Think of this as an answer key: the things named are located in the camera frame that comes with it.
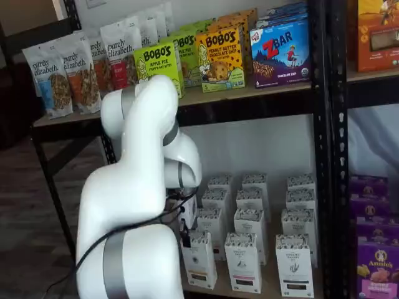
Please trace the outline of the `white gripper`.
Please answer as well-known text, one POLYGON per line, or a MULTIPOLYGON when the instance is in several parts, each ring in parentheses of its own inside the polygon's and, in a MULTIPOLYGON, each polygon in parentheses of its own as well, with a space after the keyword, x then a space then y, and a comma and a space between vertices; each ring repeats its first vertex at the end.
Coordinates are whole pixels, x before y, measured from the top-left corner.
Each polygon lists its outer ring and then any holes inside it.
POLYGON ((180 238, 183 247, 190 248, 190 229, 195 224, 197 215, 196 193, 197 187, 183 188, 172 194, 166 205, 166 224, 172 229, 180 229, 180 238))

